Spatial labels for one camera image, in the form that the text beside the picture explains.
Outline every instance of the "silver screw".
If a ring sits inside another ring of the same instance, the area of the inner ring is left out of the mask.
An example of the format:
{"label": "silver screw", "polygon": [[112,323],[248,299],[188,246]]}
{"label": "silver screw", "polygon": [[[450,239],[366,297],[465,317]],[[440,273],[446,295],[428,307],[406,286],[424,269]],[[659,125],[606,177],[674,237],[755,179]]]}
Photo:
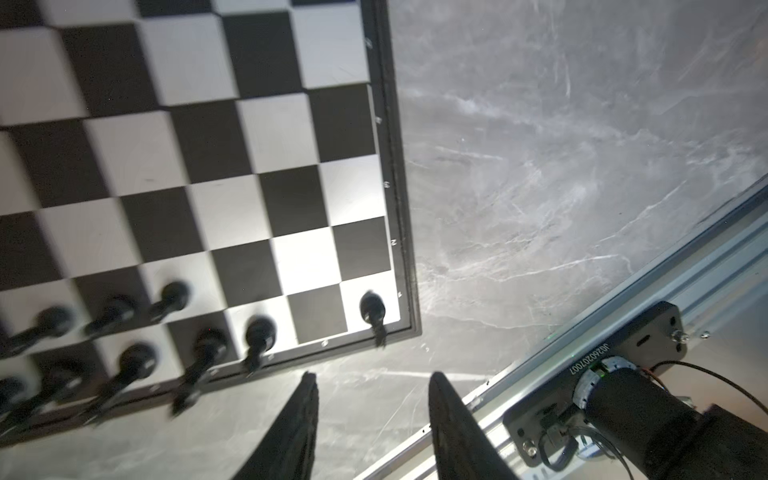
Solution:
{"label": "silver screw", "polygon": [[523,442],[523,450],[525,450],[525,453],[527,453],[529,457],[535,457],[536,454],[538,454],[536,445],[534,445],[530,439]]}
{"label": "silver screw", "polygon": [[688,335],[687,333],[685,333],[683,330],[675,330],[675,331],[674,331],[674,332],[672,332],[672,334],[670,335],[670,338],[671,338],[671,339],[672,339],[672,341],[673,341],[673,342],[675,342],[675,343],[683,343],[683,344],[686,344],[686,343],[688,343],[688,340],[690,340],[690,335]]}

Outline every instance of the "black cylinder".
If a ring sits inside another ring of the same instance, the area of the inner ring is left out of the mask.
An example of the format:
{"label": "black cylinder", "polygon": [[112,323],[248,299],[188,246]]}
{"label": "black cylinder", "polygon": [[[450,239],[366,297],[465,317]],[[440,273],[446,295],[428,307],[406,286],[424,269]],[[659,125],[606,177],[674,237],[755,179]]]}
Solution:
{"label": "black cylinder", "polygon": [[584,410],[587,420],[648,477],[663,467],[701,417],[632,369],[604,376]]}

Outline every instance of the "black mounting plate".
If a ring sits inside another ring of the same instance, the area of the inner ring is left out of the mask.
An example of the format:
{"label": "black mounting plate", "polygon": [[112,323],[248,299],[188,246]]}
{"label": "black mounting plate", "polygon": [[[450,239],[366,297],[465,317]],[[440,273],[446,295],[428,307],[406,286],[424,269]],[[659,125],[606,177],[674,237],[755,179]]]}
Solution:
{"label": "black mounting plate", "polygon": [[[502,421],[525,464],[529,467],[541,464],[541,453],[529,456],[523,442],[530,440],[538,446],[545,433],[542,420],[575,408],[574,388],[586,368],[609,356],[624,357],[638,367],[651,367],[663,360],[680,360],[687,348],[672,340],[672,333],[679,329],[683,329],[680,310],[668,302],[656,303],[613,335],[596,342],[585,355],[507,410]],[[657,373],[667,368],[669,366],[662,366]],[[575,416],[583,418],[581,410]],[[564,441],[559,439],[552,444],[547,436],[543,446],[551,455],[562,448]]]}

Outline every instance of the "black pawn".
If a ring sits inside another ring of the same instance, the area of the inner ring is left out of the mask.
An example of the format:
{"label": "black pawn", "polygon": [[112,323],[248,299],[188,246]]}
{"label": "black pawn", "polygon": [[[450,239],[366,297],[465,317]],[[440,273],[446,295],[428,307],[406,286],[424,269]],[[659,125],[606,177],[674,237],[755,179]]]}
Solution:
{"label": "black pawn", "polygon": [[37,325],[12,336],[8,343],[8,353],[17,356],[32,347],[40,340],[48,337],[58,337],[72,329],[74,319],[69,310],[61,306],[52,306],[38,314]]}
{"label": "black pawn", "polygon": [[195,342],[195,361],[184,371],[181,385],[176,390],[171,405],[171,415],[181,415],[191,408],[200,398],[198,384],[207,377],[210,367],[216,365],[227,354],[227,338],[218,330],[207,330]]}
{"label": "black pawn", "polygon": [[157,354],[148,344],[135,343],[120,355],[118,364],[120,372],[101,387],[98,396],[83,411],[84,423],[93,422],[105,414],[118,393],[125,390],[131,383],[152,375],[157,366]]}
{"label": "black pawn", "polygon": [[253,316],[245,330],[248,343],[248,355],[243,360],[243,367],[248,376],[261,368],[261,356],[275,345],[277,328],[268,316]]}
{"label": "black pawn", "polygon": [[20,378],[11,376],[0,380],[0,416],[5,415],[27,397],[27,386]]}
{"label": "black pawn", "polygon": [[182,310],[190,299],[190,288],[184,282],[171,282],[160,292],[160,301],[149,307],[149,319],[160,323],[166,316]]}
{"label": "black pawn", "polygon": [[22,402],[0,423],[0,436],[25,427],[48,403],[67,398],[80,388],[84,380],[84,370],[77,363],[54,364],[42,378],[40,393]]}
{"label": "black pawn", "polygon": [[135,314],[136,309],[131,299],[125,296],[114,296],[107,300],[101,316],[85,326],[85,335],[92,339],[112,332],[121,323],[134,318]]}
{"label": "black pawn", "polygon": [[381,347],[386,345],[384,315],[386,315],[386,308],[384,307],[382,297],[376,295],[371,290],[368,290],[362,298],[360,298],[360,316],[362,316],[362,319],[371,326],[376,346]]}

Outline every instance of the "chessboard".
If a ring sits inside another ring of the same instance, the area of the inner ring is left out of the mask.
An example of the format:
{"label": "chessboard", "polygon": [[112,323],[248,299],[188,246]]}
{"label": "chessboard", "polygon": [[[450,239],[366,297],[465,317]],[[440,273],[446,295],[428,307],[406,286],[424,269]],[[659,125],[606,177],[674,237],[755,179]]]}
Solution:
{"label": "chessboard", "polygon": [[385,2],[4,0],[0,65],[0,445],[420,334]]}

